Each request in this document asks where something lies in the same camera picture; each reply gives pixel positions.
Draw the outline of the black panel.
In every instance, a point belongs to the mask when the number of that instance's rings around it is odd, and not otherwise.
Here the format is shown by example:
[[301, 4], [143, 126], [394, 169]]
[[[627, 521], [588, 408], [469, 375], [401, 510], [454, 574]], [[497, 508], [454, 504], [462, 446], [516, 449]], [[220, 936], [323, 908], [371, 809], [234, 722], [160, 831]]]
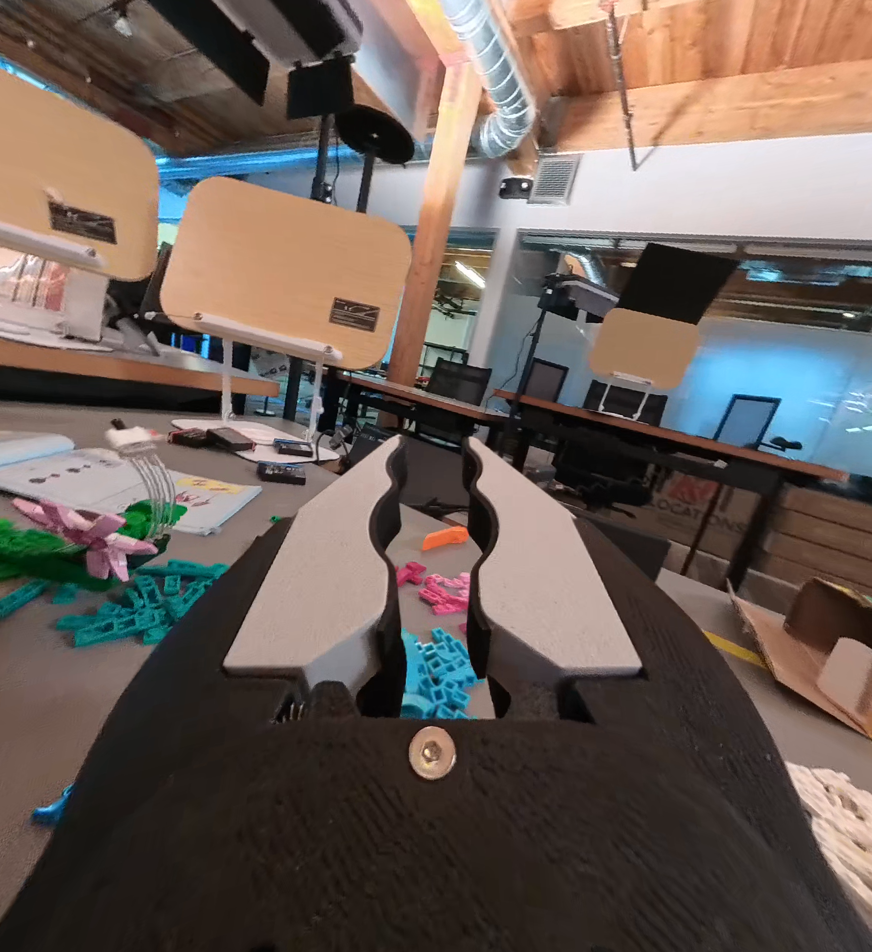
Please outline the black panel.
[[734, 258], [647, 243], [616, 306], [697, 326], [738, 264]]

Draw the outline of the lego instruction booklet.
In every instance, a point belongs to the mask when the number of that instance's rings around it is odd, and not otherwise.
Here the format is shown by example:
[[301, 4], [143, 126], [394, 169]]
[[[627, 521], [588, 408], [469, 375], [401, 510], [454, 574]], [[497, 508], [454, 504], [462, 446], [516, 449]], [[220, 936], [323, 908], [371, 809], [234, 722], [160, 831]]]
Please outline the lego instruction booklet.
[[172, 514], [172, 527], [215, 534], [261, 493], [259, 486], [185, 474], [152, 465], [147, 480], [110, 448], [78, 448], [53, 433], [0, 430], [0, 492], [31, 502], [121, 514], [154, 501]]

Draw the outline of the teal lego pile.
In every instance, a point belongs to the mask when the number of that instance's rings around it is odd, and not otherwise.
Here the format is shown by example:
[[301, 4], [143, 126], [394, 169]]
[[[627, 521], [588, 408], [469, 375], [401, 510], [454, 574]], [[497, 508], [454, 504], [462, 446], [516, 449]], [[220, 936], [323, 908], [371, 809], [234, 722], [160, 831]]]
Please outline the teal lego pile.
[[0, 597], [0, 621], [49, 593], [50, 601], [65, 605], [82, 591], [107, 593], [92, 612], [61, 615], [55, 629], [71, 638], [73, 648], [137, 639], [143, 646], [160, 643], [226, 574], [226, 563], [202, 564], [170, 559], [149, 562], [129, 572], [128, 581], [98, 579], [71, 561], [40, 559], [24, 566], [5, 566], [0, 580], [25, 582]]

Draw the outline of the pink lego pile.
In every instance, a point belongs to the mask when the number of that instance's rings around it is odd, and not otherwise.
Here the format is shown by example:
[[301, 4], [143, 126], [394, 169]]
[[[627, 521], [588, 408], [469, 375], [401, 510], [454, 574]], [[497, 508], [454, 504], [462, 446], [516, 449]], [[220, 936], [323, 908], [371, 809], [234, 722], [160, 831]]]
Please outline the pink lego pile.
[[419, 599], [435, 616], [466, 614], [469, 605], [470, 574], [462, 572], [447, 578], [430, 574], [418, 589]]

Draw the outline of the silver air duct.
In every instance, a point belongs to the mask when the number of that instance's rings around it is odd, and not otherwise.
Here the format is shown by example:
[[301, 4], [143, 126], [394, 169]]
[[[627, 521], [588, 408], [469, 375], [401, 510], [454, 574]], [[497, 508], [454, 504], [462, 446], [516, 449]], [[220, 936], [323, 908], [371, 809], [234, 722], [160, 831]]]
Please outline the silver air duct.
[[483, 82], [492, 113], [478, 121], [470, 138], [486, 159], [504, 158], [530, 136], [537, 104], [516, 57], [501, 13], [490, 1], [441, 1], [449, 26]]

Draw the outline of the white clear-stemmed lego piece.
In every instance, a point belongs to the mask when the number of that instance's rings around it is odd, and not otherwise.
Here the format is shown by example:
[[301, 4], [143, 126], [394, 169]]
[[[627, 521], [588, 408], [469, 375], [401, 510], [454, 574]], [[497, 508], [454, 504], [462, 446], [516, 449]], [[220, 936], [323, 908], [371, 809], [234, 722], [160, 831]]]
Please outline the white clear-stemmed lego piece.
[[111, 421], [106, 432], [109, 447], [136, 471], [148, 503], [145, 539], [151, 541], [167, 534], [173, 524], [177, 490], [171, 473], [158, 455], [158, 438], [142, 426], [127, 426], [120, 419]]

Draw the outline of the black light stand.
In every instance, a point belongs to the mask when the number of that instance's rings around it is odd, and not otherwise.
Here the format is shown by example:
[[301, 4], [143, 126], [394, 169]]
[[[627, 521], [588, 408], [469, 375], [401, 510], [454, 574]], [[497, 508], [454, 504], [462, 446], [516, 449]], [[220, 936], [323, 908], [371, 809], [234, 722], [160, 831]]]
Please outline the black light stand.
[[339, 142], [363, 159], [363, 171], [356, 210], [367, 213], [375, 166], [379, 163], [404, 166], [415, 154], [415, 141], [410, 132], [388, 113], [365, 105], [354, 105], [337, 115], [321, 119], [315, 171], [311, 183], [311, 200], [332, 204], [334, 185], [325, 182], [331, 133]]

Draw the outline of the open cardboard box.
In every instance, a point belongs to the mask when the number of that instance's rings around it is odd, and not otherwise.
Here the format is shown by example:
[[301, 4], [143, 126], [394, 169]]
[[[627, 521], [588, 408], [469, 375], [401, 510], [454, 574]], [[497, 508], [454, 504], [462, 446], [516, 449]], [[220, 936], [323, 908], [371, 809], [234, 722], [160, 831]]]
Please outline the open cardboard box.
[[773, 679], [872, 741], [872, 598], [815, 578], [778, 619], [729, 594]]

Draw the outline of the pink lego flower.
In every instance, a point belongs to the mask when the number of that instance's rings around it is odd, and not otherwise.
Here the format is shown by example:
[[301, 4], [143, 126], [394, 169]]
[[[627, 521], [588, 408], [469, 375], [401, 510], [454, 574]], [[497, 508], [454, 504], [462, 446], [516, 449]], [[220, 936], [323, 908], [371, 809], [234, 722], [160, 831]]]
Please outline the pink lego flower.
[[115, 514], [80, 511], [49, 500], [30, 501], [15, 497], [11, 504], [43, 530], [77, 545], [85, 552], [85, 568], [93, 578], [129, 580], [128, 557], [154, 557], [158, 548], [152, 541], [127, 536], [119, 530], [125, 518]]

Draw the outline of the clear plastic bag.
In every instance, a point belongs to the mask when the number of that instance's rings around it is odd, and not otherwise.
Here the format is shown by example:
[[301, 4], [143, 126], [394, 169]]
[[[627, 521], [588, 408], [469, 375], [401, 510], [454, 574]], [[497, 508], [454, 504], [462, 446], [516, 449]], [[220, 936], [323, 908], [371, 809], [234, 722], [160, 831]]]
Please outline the clear plastic bag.
[[0, 247], [0, 339], [99, 350], [109, 280]]

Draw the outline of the wooden board on white stand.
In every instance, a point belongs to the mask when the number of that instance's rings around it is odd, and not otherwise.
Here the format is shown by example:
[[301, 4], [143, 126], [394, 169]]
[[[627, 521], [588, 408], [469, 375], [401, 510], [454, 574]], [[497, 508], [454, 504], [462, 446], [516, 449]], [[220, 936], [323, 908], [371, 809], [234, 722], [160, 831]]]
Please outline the wooden board on white stand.
[[[155, 268], [158, 226], [159, 176], [144, 142], [0, 66], [0, 247], [133, 282]], [[107, 289], [96, 351], [159, 354], [139, 330], [108, 329], [116, 313]]]
[[680, 386], [701, 339], [697, 325], [614, 307], [604, 317], [588, 354], [589, 369], [606, 384], [597, 411], [606, 413], [613, 389], [638, 385], [642, 398], [633, 416], [638, 421], [653, 392]]
[[399, 226], [263, 186], [196, 184], [161, 288], [168, 318], [223, 343], [221, 421], [232, 425], [232, 347], [362, 370], [389, 350], [411, 262]]

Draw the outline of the long wooden desk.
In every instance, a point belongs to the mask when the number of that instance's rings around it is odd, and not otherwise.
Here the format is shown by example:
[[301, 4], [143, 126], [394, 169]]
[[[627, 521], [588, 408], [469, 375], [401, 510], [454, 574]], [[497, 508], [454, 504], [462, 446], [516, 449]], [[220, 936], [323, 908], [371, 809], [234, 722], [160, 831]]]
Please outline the long wooden desk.
[[505, 400], [512, 412], [517, 432], [513, 462], [519, 470], [536, 438], [552, 441], [557, 477], [598, 495], [603, 503], [645, 504], [673, 473], [714, 482], [716, 502], [722, 488], [755, 494], [757, 506], [726, 573], [725, 587], [734, 591], [741, 589], [786, 488], [849, 479], [845, 471], [597, 411], [529, 396], [518, 398], [503, 389], [495, 389], [492, 395]]

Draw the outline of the hanging metal rod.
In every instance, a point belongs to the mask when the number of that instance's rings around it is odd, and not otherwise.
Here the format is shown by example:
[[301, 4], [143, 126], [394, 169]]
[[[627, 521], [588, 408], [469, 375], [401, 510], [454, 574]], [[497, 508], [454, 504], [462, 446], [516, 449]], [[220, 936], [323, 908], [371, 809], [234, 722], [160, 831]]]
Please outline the hanging metal rod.
[[631, 171], [634, 173], [639, 168], [639, 162], [634, 138], [633, 114], [629, 104], [628, 87], [623, 67], [623, 26], [619, 23], [616, 6], [616, 1], [606, 1], [602, 3], [603, 11], [606, 14], [609, 59], [622, 114], [625, 147]]

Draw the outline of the black office chair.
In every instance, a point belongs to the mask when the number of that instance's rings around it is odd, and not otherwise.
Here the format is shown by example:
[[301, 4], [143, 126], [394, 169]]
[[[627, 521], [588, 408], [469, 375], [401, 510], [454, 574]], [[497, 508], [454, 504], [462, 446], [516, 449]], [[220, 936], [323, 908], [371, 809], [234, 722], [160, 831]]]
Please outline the black office chair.
[[667, 402], [668, 396], [664, 394], [593, 380], [586, 392], [583, 409], [660, 426]]
[[732, 395], [711, 439], [729, 446], [759, 450], [781, 402], [780, 398]]
[[569, 368], [561, 363], [533, 358], [525, 384], [524, 397], [558, 403]]
[[[438, 358], [425, 391], [434, 396], [479, 406], [486, 395], [491, 375], [492, 369], [487, 367]], [[472, 436], [477, 428], [478, 424], [468, 418], [439, 410], [422, 413], [416, 423], [418, 436], [426, 442], [446, 446], [461, 446], [463, 439]]]

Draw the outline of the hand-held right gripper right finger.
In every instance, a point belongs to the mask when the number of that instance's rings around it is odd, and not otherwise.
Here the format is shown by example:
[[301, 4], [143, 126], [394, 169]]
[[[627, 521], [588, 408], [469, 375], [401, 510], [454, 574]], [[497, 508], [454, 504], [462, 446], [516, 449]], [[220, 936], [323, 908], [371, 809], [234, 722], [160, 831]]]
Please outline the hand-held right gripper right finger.
[[503, 718], [520, 693], [558, 716], [573, 687], [637, 683], [644, 663], [570, 512], [487, 445], [468, 439], [472, 568], [466, 640], [484, 682], [480, 715]]

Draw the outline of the single blue lego brick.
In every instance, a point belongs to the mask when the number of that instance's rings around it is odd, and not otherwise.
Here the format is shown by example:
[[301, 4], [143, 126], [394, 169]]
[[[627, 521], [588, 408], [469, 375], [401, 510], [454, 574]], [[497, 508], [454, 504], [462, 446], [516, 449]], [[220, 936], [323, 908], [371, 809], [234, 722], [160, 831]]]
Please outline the single blue lego brick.
[[59, 797], [51, 803], [35, 807], [30, 815], [30, 822], [38, 827], [55, 827], [61, 820], [65, 807], [73, 791], [73, 784], [65, 787]]

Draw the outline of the wall vent grille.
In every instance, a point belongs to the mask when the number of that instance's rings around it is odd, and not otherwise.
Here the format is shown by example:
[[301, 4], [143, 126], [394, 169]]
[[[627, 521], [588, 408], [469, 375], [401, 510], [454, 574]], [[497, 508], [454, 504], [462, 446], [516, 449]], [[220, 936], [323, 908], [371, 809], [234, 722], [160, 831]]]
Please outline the wall vent grille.
[[566, 207], [581, 167], [580, 152], [542, 154], [538, 160], [527, 204], [537, 207]]

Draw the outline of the grey ceiling unit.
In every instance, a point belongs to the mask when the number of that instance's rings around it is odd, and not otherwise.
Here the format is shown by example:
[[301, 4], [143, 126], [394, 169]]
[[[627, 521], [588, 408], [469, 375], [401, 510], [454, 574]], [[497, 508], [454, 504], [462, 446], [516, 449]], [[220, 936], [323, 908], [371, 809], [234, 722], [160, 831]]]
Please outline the grey ceiling unit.
[[150, 1], [241, 92], [263, 106], [271, 68], [287, 72], [287, 119], [347, 112], [364, 24], [347, 1]]

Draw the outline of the wooden post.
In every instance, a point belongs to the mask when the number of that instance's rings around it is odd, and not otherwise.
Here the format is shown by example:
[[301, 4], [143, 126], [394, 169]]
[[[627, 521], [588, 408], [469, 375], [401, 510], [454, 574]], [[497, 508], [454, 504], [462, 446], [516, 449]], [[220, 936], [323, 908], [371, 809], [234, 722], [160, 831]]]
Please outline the wooden post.
[[400, 386], [413, 386], [417, 379], [482, 91], [471, 62], [462, 58], [450, 62], [443, 78], [412, 259], [386, 372], [388, 380]]

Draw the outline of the green brick plant with flower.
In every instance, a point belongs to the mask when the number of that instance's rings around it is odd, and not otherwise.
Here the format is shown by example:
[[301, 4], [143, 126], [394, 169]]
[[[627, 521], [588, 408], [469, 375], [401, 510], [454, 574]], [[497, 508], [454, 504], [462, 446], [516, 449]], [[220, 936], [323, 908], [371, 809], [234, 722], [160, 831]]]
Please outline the green brick plant with flower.
[[[92, 513], [99, 513], [93, 510], [75, 510], [87, 516]], [[170, 530], [176, 527], [181, 517], [186, 513], [187, 508], [177, 503], [172, 517], [173, 524]], [[144, 538], [147, 533], [148, 522], [147, 500], [134, 503], [128, 506], [123, 512], [115, 515], [125, 518], [125, 526], [119, 530], [120, 532], [139, 540], [149, 541]], [[27, 562], [39, 559], [71, 561], [77, 563], [86, 571], [85, 552], [82, 549], [77, 545], [65, 542], [62, 538], [49, 531], [43, 530], [33, 522], [31, 522], [31, 524], [31, 528], [22, 529], [15, 525], [14, 522], [0, 518], [0, 572], [5, 566], [22, 567]], [[151, 540], [158, 548], [158, 555], [162, 554], [167, 548], [170, 530], [168, 530], [166, 535]], [[145, 565], [158, 555], [154, 557], [128, 557], [129, 571]]]

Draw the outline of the blue lego pile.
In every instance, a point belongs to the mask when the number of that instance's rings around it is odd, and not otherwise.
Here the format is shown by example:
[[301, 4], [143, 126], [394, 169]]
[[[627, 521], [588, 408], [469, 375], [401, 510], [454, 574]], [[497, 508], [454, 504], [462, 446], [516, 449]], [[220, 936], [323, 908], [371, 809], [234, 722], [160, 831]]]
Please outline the blue lego pile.
[[402, 631], [406, 680], [400, 717], [408, 720], [472, 720], [469, 690], [480, 683], [465, 644], [444, 629], [431, 638]]

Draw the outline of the white lego pile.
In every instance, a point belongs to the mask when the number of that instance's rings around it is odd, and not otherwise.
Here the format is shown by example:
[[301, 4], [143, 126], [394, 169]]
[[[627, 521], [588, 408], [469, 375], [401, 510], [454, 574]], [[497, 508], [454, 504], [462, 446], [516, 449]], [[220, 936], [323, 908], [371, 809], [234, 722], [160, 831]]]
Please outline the white lego pile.
[[872, 793], [836, 770], [786, 767], [827, 864], [872, 927]]

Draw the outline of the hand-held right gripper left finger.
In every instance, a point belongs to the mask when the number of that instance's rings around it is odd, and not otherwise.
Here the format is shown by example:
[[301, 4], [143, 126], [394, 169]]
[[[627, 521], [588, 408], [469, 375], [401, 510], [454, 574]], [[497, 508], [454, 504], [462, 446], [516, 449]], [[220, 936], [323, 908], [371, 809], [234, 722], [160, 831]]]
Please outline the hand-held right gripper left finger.
[[232, 676], [311, 692], [344, 684], [367, 715], [397, 715], [406, 680], [396, 569], [406, 439], [383, 442], [291, 520], [224, 659]]

